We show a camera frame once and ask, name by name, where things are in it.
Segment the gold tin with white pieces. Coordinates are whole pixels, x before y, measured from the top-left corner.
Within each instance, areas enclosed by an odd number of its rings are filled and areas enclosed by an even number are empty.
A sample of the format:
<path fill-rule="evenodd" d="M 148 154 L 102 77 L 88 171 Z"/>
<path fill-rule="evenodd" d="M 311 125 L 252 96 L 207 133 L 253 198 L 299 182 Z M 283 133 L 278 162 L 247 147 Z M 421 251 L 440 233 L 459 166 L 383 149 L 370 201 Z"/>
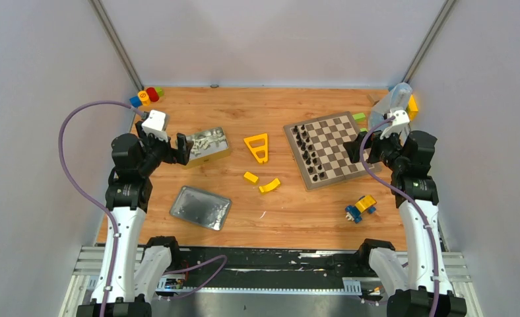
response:
<path fill-rule="evenodd" d="M 232 149 L 221 127 L 214 127 L 187 136 L 193 142 L 189 162 L 184 168 L 193 168 L 214 160 L 227 157 Z"/>

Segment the wooden chess board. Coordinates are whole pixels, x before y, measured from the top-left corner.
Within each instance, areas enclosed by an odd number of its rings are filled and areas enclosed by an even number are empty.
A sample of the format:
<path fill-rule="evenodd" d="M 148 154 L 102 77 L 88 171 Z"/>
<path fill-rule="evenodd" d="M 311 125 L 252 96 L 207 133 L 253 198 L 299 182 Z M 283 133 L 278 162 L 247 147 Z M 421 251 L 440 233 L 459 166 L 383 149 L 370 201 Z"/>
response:
<path fill-rule="evenodd" d="M 354 121 L 352 115 L 353 114 L 350 112 L 339 112 L 328 116 L 304 120 L 302 122 L 291 123 L 283 127 L 285 136 L 290 144 L 289 140 L 291 136 L 288 128 L 291 125 L 297 123 L 319 123 L 319 126 L 317 126 L 316 129 L 317 132 L 320 133 L 319 138 L 321 140 L 321 145 L 325 150 L 325 155 L 322 156 L 322 162 L 327 171 L 328 179 L 322 180 L 318 185 L 314 186 L 310 190 L 306 188 L 307 191 L 318 190 L 344 181 L 353 180 L 367 174 L 361 162 L 350 162 L 346 150 L 342 145 L 344 142 L 354 141 L 358 133 L 361 132 L 361 129 Z"/>

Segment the yellow triangle frame block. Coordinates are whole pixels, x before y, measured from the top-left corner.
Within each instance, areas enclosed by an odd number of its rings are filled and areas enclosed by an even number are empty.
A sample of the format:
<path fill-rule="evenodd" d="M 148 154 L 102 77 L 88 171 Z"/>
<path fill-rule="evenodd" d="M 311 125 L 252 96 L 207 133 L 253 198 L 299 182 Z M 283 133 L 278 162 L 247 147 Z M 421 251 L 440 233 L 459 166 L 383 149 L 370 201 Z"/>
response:
<path fill-rule="evenodd" d="M 243 139 L 245 145 L 259 164 L 269 160 L 269 137 L 267 133 L 253 135 Z"/>

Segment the small yellow rectangular block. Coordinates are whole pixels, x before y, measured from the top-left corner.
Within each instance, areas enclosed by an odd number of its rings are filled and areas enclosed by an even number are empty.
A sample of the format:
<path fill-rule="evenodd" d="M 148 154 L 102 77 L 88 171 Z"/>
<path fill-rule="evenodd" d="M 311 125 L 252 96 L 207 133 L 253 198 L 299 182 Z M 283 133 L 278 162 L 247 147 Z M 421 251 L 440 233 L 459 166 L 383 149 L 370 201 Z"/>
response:
<path fill-rule="evenodd" d="M 252 184 L 257 184 L 259 181 L 259 177 L 251 172 L 245 172 L 243 175 L 244 179 L 248 182 L 251 182 Z"/>

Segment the yellow arch block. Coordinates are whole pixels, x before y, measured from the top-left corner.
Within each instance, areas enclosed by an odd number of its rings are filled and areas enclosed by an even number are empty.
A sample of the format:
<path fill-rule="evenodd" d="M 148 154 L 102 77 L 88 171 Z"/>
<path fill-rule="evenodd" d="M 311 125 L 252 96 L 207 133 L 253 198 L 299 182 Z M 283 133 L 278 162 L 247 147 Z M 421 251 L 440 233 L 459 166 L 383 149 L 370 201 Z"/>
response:
<path fill-rule="evenodd" d="M 261 194 L 267 194 L 269 192 L 276 190 L 280 185 L 281 185 L 280 180 L 278 178 L 275 178 L 268 184 L 259 186 L 259 191 Z"/>

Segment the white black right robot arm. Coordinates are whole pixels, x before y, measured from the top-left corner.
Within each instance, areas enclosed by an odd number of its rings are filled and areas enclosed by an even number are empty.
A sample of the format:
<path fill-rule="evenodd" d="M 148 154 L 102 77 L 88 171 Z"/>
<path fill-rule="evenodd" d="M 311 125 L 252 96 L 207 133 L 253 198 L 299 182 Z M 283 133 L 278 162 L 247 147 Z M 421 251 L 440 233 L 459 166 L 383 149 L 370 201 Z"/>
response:
<path fill-rule="evenodd" d="M 407 243 L 403 265 L 388 241 L 366 239 L 357 266 L 364 275 L 380 278 L 388 295 L 388 316 L 466 316 L 465 299 L 457 297 L 447 276 L 439 241 L 438 190 L 428 172 L 436 137 L 412 131 L 401 142 L 397 133 L 361 132 L 344 143 L 351 162 L 365 167 L 381 162 L 392 171 L 384 183 L 395 196 Z"/>

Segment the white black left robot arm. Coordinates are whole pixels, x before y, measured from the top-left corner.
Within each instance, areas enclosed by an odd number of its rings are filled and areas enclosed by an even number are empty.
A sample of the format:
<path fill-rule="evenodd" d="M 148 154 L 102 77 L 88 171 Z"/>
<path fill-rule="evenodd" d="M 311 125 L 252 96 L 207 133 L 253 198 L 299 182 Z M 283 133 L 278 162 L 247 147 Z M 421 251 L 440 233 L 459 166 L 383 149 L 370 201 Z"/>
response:
<path fill-rule="evenodd" d="M 152 193 L 150 175 L 161 163 L 186 165 L 192 141 L 179 133 L 177 147 L 153 135 L 125 133 L 112 141 L 114 167 L 105 194 L 108 233 L 99 279 L 77 316 L 151 316 L 150 302 L 163 271 L 182 265 L 173 236 L 151 238 L 136 266 L 139 236 Z"/>

